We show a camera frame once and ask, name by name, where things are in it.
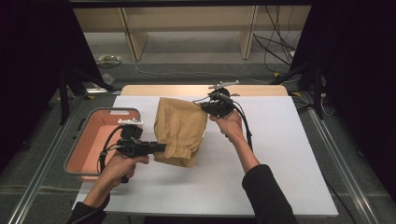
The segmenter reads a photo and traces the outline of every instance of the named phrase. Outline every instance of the metal frame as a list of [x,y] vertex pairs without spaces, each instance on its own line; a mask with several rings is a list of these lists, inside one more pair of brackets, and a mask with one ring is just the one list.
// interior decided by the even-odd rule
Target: metal frame
[[[306,102],[308,102],[309,104],[313,104],[312,98],[310,97],[309,93],[304,92],[303,97]],[[338,173],[343,179],[343,182],[346,185],[350,197],[352,198],[359,213],[361,214],[361,218],[363,219],[364,223],[379,224],[380,221],[377,218],[373,207],[370,205],[370,202],[364,195],[363,190],[361,189],[361,186],[358,183],[358,180],[352,174],[352,171],[349,169],[346,160],[344,159],[338,146],[335,144],[334,140],[332,139],[332,135],[327,129],[326,123],[324,122],[323,119],[320,119],[314,111],[310,110],[309,115],[311,116],[311,119],[314,121],[315,126],[317,127],[318,132],[321,138],[323,139],[323,142],[326,145],[326,148],[328,149],[330,156],[332,157],[332,161],[334,162],[335,167],[338,170]]]
[[65,133],[69,129],[70,121],[75,115],[76,111],[78,110],[78,107],[81,105],[82,100],[83,100],[83,96],[77,96],[73,100],[73,104],[71,107],[72,112],[70,113],[69,118],[65,121],[64,125],[60,126],[58,132],[56,133],[53,141],[51,142],[47,150],[46,155],[44,156],[42,162],[38,166],[37,171],[35,172],[35,175],[32,178],[32,181],[30,182],[29,186],[26,188],[25,192],[20,198],[20,201],[15,207],[8,223],[10,224],[22,223],[26,218],[26,215],[29,212],[31,205],[35,200],[35,196],[37,195],[38,190],[42,185],[57,152],[59,151],[62,141],[64,140]]
[[225,7],[225,6],[303,6],[333,5],[340,1],[322,0],[69,0],[68,2],[38,2],[34,5],[46,5],[72,8],[93,7]]

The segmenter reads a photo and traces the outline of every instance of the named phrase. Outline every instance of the black sleeve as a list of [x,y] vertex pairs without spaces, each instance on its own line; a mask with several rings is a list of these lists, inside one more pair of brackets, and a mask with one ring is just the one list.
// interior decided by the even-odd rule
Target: black sleeve
[[84,203],[78,202],[72,215],[67,220],[67,224],[97,224],[102,223],[106,217],[106,212],[103,211],[108,202],[110,195],[107,196],[105,202],[99,208],[90,207]]
[[260,224],[297,223],[290,204],[267,165],[250,169],[242,186]]

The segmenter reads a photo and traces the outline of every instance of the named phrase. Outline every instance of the hand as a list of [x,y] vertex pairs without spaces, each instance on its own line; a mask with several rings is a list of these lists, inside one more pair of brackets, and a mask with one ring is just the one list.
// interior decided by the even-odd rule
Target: hand
[[149,164],[149,156],[129,158],[116,151],[101,173],[100,178],[111,183],[112,188],[115,188],[120,184],[123,176],[126,175],[127,178],[134,176],[134,169],[138,162]]
[[242,131],[242,118],[237,111],[234,110],[223,118],[211,115],[209,119],[215,121],[219,125],[220,131],[233,143],[245,173],[260,164],[245,140]]
[[223,118],[210,115],[209,119],[215,121],[219,125],[220,131],[224,133],[231,142],[240,136],[243,137],[242,119],[236,110]]
[[100,207],[110,191],[120,184],[124,175],[128,178],[134,175],[134,169],[138,162],[149,164],[149,157],[129,158],[116,151],[83,203],[95,208]]

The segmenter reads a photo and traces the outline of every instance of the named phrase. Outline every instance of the cable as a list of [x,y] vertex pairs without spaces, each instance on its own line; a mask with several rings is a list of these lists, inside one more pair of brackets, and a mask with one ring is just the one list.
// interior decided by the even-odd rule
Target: cable
[[117,144],[113,144],[113,145],[109,146],[108,148],[106,148],[106,151],[111,151],[111,150],[114,150],[117,148],[118,148]]
[[302,31],[299,34],[297,34],[297,36],[294,38],[293,46],[296,45],[296,41],[297,41],[298,37],[301,35],[301,33],[302,33]]
[[114,133],[116,131],[118,131],[119,129],[122,129],[122,125],[118,126],[117,128],[115,128],[113,130],[113,132],[111,132],[111,134],[108,136],[108,138],[103,146],[102,152],[98,158],[98,162],[96,163],[96,169],[97,169],[98,174],[101,174],[103,172],[103,170],[105,169],[105,159],[107,156],[107,151],[109,149],[109,147],[107,147],[107,145],[110,142],[111,138],[113,137]]
[[312,108],[313,108],[312,105],[305,105],[305,106],[302,106],[302,107],[298,108],[298,109],[297,109],[297,112],[298,112],[299,114],[301,114],[301,113],[303,113],[303,112],[305,112],[305,111],[308,111],[308,110],[310,110],[310,109],[312,109]]
[[297,78],[295,78],[295,79],[288,80],[288,81],[283,81],[283,82],[286,82],[286,83],[288,83],[288,82],[298,81],[298,80],[300,80],[300,78],[301,78],[301,76],[298,76],[298,77],[297,77]]
[[287,53],[286,53],[286,51],[288,52],[288,54],[290,54],[290,52],[289,52],[288,50],[285,50],[285,45],[288,45],[288,43],[287,43],[287,42],[282,38],[282,36],[280,35],[279,13],[280,13],[280,6],[276,6],[276,25],[277,25],[277,34],[279,35],[279,38],[280,38],[281,42],[283,43],[281,46],[282,46],[283,53],[285,54],[286,60],[288,60],[288,62],[291,63],[291,62],[290,62],[290,59],[289,59],[289,57],[288,57],[288,55],[287,55]]
[[276,22],[274,22],[274,20],[273,20],[271,14],[270,14],[270,12],[268,11],[268,7],[265,6],[265,10],[267,11],[268,16],[269,16],[269,18],[270,18],[270,20],[271,20],[271,23],[272,23],[273,26],[274,26],[274,31],[276,31],[277,35],[279,36],[280,42],[282,42],[285,46],[289,46],[289,47],[292,48],[292,46],[291,46],[288,42],[285,41],[285,39],[281,36],[281,34],[280,34],[280,32],[279,32],[279,30],[280,30],[280,29],[279,29],[279,9],[280,9],[280,7],[279,7],[279,6],[276,6]]
[[153,72],[147,72],[147,71],[142,71],[137,67],[137,63],[135,61],[134,62],[134,67],[136,69],[137,72],[142,73],[142,74],[149,74],[149,75],[154,75],[154,76],[170,76],[170,75],[197,75],[197,74],[207,74],[207,75],[211,75],[211,76],[228,76],[228,77],[239,77],[241,79],[245,79],[245,80],[250,80],[250,81],[255,81],[255,82],[260,82],[262,84],[269,84],[268,82],[264,82],[258,79],[254,79],[254,78],[249,78],[249,77],[240,77],[238,75],[234,75],[234,74],[227,74],[227,73],[209,73],[209,72],[192,72],[192,73],[188,73],[188,72],[170,72],[170,73],[153,73]]
[[[268,41],[270,41],[270,42],[277,43],[278,45],[282,45],[282,43],[280,43],[280,42],[278,42],[278,41],[276,41],[276,40],[269,39],[269,38],[266,38],[266,37],[262,37],[262,36],[259,36],[259,35],[256,35],[256,34],[253,34],[253,35],[256,36],[256,37],[259,38],[259,39],[268,40]],[[289,47],[289,46],[285,46],[285,47],[286,47],[286,48],[289,48],[289,49],[292,49],[292,50],[295,50],[294,47]]]
[[238,111],[239,115],[241,116],[242,120],[245,123],[245,128],[247,131],[247,144],[250,146],[250,149],[253,151],[253,145],[251,143],[251,132],[250,129],[248,128],[248,121],[247,118],[245,116],[245,114],[236,106],[234,106],[235,110]]
[[241,109],[242,114],[245,116],[245,111],[242,108],[242,106],[240,104],[238,104],[237,102],[235,102],[235,101],[233,101],[233,103],[239,106],[239,108]]
[[98,58],[98,60],[95,60],[95,61],[96,61],[96,62],[99,62],[99,59],[101,58],[102,51],[100,50],[99,46],[95,45],[95,47],[96,47],[97,49],[99,49],[99,58]]
[[291,16],[293,15],[293,11],[294,11],[294,6],[291,6],[291,13],[289,16],[289,22],[288,22],[288,33],[286,34],[285,39],[288,39],[289,33],[290,33],[290,21],[291,21]]
[[256,39],[256,41],[259,43],[259,45],[260,45],[263,49],[265,49],[265,52],[269,52],[269,53],[272,54],[274,57],[276,57],[276,58],[278,58],[280,61],[282,61],[282,63],[285,63],[285,64],[287,64],[287,65],[290,65],[290,63],[288,63],[288,62],[286,62],[285,60],[281,59],[279,56],[277,56],[277,55],[274,54],[271,50],[269,50],[269,49],[268,49],[269,44],[268,44],[267,47],[265,47],[265,46],[257,39],[257,36],[256,36],[255,34],[253,34],[253,36],[254,36],[254,38]]
[[[271,33],[270,40],[272,40],[272,38],[273,38],[273,36],[274,36],[274,32],[275,32],[275,30],[273,30],[273,32]],[[259,45],[260,45],[263,49],[265,49],[265,52],[264,52],[264,64],[265,64],[265,66],[267,67],[268,70],[270,70],[270,71],[272,71],[272,72],[275,72],[275,71],[271,70],[271,69],[268,67],[268,64],[267,64],[267,61],[266,61],[266,58],[267,58],[267,51],[268,51],[268,49],[269,49],[269,47],[270,47],[270,41],[268,41],[267,47],[265,47],[265,46],[262,45],[262,43],[256,38],[256,36],[255,36],[255,39],[256,39],[256,41],[259,43]]]
[[302,100],[300,98],[295,98],[295,97],[291,97],[291,98],[292,98],[293,102],[296,103],[296,104],[312,105],[312,104],[309,104],[309,103],[305,102],[304,100]]
[[323,110],[323,113],[324,113],[325,115],[331,116],[331,115],[334,113],[334,108],[332,107],[332,112],[331,112],[331,113],[328,113],[328,112],[324,109],[324,106],[323,106],[323,99],[324,99],[325,97],[326,97],[326,96],[322,96],[322,97],[320,98],[320,106],[321,106],[321,108],[322,108],[322,110]]

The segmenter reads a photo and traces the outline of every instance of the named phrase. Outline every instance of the fingers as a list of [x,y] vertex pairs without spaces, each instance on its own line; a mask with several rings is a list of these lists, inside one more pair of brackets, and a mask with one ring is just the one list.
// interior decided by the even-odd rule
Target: fingers
[[140,156],[140,157],[135,157],[134,158],[134,163],[144,163],[144,164],[149,164],[149,156]]
[[127,178],[134,176],[134,169],[136,169],[136,164],[131,168],[131,170],[125,175]]
[[210,115],[210,116],[209,116],[209,119],[212,120],[212,121],[218,121],[219,117]]

